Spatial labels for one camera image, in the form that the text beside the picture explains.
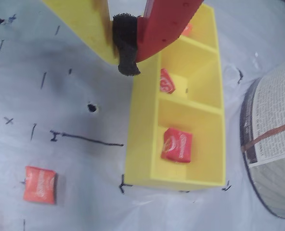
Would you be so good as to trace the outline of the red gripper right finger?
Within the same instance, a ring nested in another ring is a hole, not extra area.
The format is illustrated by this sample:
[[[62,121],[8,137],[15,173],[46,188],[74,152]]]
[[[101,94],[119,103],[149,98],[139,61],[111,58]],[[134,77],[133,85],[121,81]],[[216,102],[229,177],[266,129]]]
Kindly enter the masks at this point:
[[[112,33],[119,53],[119,72],[140,74],[137,63],[178,39],[201,4],[200,0],[148,0],[142,16],[114,15]]]

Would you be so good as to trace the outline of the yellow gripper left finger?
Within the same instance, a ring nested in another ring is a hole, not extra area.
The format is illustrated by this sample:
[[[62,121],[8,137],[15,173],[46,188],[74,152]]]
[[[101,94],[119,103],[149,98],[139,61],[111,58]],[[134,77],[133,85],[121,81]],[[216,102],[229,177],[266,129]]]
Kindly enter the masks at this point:
[[[102,60],[119,64],[108,1],[45,0],[44,3]]]

